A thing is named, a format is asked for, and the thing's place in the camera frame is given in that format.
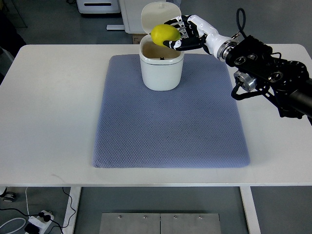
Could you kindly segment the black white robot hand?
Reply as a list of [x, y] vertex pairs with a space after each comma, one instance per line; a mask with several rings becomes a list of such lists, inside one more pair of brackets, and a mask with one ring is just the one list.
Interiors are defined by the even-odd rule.
[[189, 51], [202, 48], [207, 54], [225, 61], [229, 52], [238, 45], [231, 37], [222, 36], [208, 22], [197, 15], [182, 15], [167, 22], [181, 34], [179, 40], [165, 40], [163, 45], [177, 50]]

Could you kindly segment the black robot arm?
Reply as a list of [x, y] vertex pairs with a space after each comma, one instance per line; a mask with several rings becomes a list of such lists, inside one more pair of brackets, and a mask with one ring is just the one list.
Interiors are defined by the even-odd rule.
[[231, 92], [235, 100], [262, 95], [271, 102], [280, 117], [312, 119], [312, 79], [305, 64], [288, 61], [280, 52], [253, 36], [247, 36], [246, 15], [242, 8], [236, 12], [236, 24], [242, 42], [227, 46], [221, 54], [234, 73], [235, 87]]

